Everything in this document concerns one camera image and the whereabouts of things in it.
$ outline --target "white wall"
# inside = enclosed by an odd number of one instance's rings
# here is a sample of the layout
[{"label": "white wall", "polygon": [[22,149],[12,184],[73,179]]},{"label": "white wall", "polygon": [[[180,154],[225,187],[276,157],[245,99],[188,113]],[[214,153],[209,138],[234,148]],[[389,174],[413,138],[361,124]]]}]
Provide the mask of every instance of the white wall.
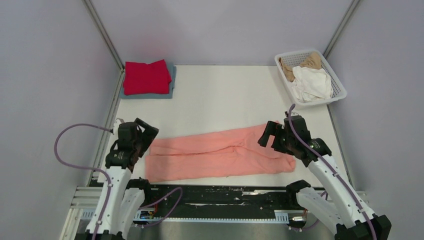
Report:
[{"label": "white wall", "polygon": [[424,1],[363,1],[328,61],[347,90],[331,113],[354,183],[392,222],[390,239],[422,239]]},{"label": "white wall", "polygon": [[[0,2],[0,239],[55,240],[87,172],[59,164],[58,133],[102,124],[117,68],[81,0]],[[64,160],[92,165],[100,132],[63,136]]]},{"label": "white wall", "polygon": [[351,0],[92,0],[123,61],[274,65],[323,52]]}]

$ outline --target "white laundry basket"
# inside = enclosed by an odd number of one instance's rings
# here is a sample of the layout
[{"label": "white laundry basket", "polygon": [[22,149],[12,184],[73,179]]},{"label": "white laundry basket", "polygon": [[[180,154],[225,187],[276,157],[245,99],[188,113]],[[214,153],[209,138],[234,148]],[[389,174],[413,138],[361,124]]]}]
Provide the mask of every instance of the white laundry basket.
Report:
[{"label": "white laundry basket", "polygon": [[[330,99],[324,99],[324,100],[312,101],[312,102],[300,102],[293,94],[292,83],[289,82],[286,76],[284,75],[279,59],[282,58],[285,65],[295,67],[295,66],[299,66],[299,64],[301,64],[312,52],[318,53],[319,56],[321,57],[321,67],[331,77],[331,86],[333,89],[333,93]],[[342,83],[340,83],[339,78],[336,76],[333,69],[330,67],[327,60],[319,51],[315,49],[291,51],[287,53],[278,54],[275,56],[275,63],[277,64],[277,67],[278,67],[278,76],[283,82],[285,90],[287,91],[287,94],[289,95],[291,99],[291,102],[296,104],[296,109],[308,108],[308,107],[317,106],[317,105],[327,105],[334,101],[346,98],[346,95],[348,94],[345,88],[343,87]]]}]

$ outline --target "pink trousers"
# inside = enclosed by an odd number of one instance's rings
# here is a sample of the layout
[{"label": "pink trousers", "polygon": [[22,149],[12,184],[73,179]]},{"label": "pink trousers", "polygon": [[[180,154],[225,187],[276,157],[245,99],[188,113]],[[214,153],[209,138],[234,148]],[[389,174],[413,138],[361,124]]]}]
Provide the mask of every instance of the pink trousers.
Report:
[{"label": "pink trousers", "polygon": [[145,158],[145,177],[155,183],[292,172],[292,156],[259,146],[265,126],[155,139]]}]

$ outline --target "white table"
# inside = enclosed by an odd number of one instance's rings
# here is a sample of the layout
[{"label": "white table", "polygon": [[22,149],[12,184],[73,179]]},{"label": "white table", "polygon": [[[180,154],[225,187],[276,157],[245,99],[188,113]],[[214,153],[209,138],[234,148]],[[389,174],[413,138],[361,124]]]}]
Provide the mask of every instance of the white table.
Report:
[{"label": "white table", "polygon": [[[210,133],[283,122],[292,104],[277,74],[276,66],[178,65],[172,99],[121,99],[116,117],[126,122],[140,118],[159,129],[157,138]],[[312,138],[323,139],[331,149],[342,174],[345,165],[327,106],[301,110]],[[106,151],[117,136],[111,135]],[[145,160],[140,159],[132,177],[145,176]],[[247,176],[209,177],[162,182],[178,185],[279,186],[304,179],[322,187],[318,179],[296,160],[294,172]]]}]

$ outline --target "folded gray cloth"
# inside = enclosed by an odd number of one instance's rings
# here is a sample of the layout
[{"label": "folded gray cloth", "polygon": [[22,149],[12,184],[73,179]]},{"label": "folded gray cloth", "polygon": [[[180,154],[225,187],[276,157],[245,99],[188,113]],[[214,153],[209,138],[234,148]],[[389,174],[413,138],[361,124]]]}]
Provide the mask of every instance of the folded gray cloth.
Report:
[{"label": "folded gray cloth", "polygon": [[171,82],[169,83],[168,94],[157,94],[157,93],[145,93],[145,94],[133,94],[125,95],[124,87],[120,88],[119,97],[121,99],[172,99],[172,95],[175,88],[175,77],[177,75],[177,67],[174,66],[173,62],[167,62],[166,67],[168,68],[169,75],[171,76]]}]

